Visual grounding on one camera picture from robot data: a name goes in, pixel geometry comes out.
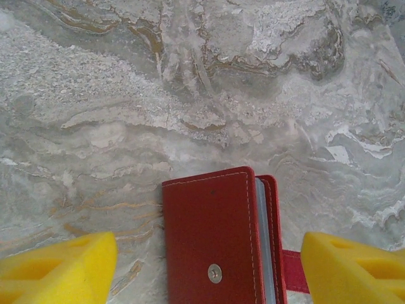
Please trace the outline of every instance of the yellow foam block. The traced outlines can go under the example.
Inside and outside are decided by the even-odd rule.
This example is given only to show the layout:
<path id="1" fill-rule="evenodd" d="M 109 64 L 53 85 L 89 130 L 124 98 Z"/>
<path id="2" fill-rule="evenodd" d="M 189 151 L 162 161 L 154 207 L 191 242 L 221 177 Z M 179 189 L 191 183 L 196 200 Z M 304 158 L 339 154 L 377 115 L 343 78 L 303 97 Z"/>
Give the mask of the yellow foam block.
<path id="1" fill-rule="evenodd" d="M 405 304 L 405 250 L 309 232 L 301 261 L 314 304 Z"/>
<path id="2" fill-rule="evenodd" d="M 112 232 L 0 260 L 0 304 L 105 304 L 117 246 Z"/>

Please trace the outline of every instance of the wallet cover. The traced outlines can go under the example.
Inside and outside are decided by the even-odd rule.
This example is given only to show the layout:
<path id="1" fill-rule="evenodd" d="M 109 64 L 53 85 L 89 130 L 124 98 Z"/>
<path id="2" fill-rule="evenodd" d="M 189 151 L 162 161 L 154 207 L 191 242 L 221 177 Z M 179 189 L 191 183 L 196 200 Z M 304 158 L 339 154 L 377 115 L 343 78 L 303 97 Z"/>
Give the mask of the wallet cover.
<path id="1" fill-rule="evenodd" d="M 276 180 L 265 185 L 277 304 L 286 290 L 309 293 L 300 254 L 282 249 Z M 162 183 L 170 304 L 266 304 L 255 174 L 231 168 Z M 210 265 L 221 268 L 213 284 Z"/>

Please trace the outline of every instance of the metal snap button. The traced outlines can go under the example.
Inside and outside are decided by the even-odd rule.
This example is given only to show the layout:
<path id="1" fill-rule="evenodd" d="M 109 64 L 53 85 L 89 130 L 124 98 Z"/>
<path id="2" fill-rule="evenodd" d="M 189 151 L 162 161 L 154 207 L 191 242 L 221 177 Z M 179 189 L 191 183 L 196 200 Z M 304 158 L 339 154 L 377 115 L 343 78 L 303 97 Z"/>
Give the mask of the metal snap button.
<path id="1" fill-rule="evenodd" d="M 217 264 L 211 264 L 208 267 L 208 277 L 209 280 L 214 283 L 218 284 L 222 280 L 222 270 Z"/>

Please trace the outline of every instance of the stone floor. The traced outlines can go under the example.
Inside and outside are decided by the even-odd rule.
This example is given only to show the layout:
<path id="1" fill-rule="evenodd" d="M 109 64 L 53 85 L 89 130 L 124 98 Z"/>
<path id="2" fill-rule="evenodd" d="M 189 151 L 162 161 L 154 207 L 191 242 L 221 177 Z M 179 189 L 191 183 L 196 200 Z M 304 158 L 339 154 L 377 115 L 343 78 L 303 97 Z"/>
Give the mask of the stone floor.
<path id="1" fill-rule="evenodd" d="M 405 60 L 405 0 L 382 0 L 381 11 Z"/>
<path id="2" fill-rule="evenodd" d="M 159 184 L 238 165 L 278 179 L 287 249 L 306 231 L 405 247 L 405 65 L 383 18 L 364 0 L 0 0 L 0 257 L 112 230 L 109 303 L 166 303 Z"/>

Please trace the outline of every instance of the red strap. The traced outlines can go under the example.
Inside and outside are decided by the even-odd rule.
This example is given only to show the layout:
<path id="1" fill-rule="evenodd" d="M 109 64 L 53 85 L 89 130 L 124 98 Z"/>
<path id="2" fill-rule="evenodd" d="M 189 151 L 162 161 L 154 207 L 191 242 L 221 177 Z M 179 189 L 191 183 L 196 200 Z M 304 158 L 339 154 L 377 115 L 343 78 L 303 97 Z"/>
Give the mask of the red strap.
<path id="1" fill-rule="evenodd" d="M 287 290 L 309 293 L 299 252 L 283 250 L 284 280 Z"/>

